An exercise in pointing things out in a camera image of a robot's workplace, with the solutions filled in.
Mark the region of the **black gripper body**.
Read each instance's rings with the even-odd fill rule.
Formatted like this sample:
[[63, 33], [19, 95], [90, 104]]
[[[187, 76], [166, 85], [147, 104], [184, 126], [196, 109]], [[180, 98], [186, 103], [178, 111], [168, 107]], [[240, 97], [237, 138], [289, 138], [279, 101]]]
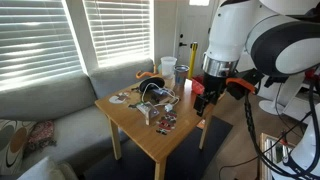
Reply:
[[226, 88], [226, 79], [223, 77], [211, 76], [205, 73], [203, 78], [204, 92], [196, 96], [193, 108], [197, 111], [198, 116], [202, 116], [206, 106], [209, 103], [214, 105], [220, 95], [224, 92]]

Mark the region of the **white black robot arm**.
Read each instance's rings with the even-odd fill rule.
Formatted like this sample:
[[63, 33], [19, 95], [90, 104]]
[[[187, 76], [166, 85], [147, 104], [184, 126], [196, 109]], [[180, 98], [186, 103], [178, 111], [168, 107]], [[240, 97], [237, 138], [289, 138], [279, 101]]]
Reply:
[[227, 90], [237, 99], [255, 94], [267, 75], [285, 80], [319, 65], [319, 25], [279, 14], [259, 0], [226, 0], [213, 19], [204, 53], [204, 92], [195, 99], [201, 115]]

